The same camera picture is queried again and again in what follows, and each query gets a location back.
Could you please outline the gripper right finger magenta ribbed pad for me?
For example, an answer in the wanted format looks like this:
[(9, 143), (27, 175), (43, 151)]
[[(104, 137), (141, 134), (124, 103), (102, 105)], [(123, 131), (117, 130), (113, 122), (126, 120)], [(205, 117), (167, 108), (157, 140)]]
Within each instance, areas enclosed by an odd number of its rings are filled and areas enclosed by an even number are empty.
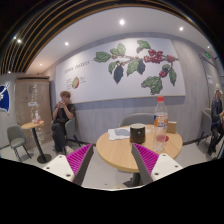
[(168, 154), (157, 154), (137, 143), (132, 144), (132, 155), (135, 158), (144, 185), (182, 169), (182, 166)]

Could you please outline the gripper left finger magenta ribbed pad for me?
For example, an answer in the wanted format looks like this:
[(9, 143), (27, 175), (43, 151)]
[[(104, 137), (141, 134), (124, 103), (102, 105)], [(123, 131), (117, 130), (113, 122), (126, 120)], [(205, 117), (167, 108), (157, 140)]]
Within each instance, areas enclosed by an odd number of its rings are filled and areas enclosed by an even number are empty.
[(92, 155), (93, 145), (88, 144), (67, 156), (58, 155), (44, 167), (44, 170), (81, 186)]

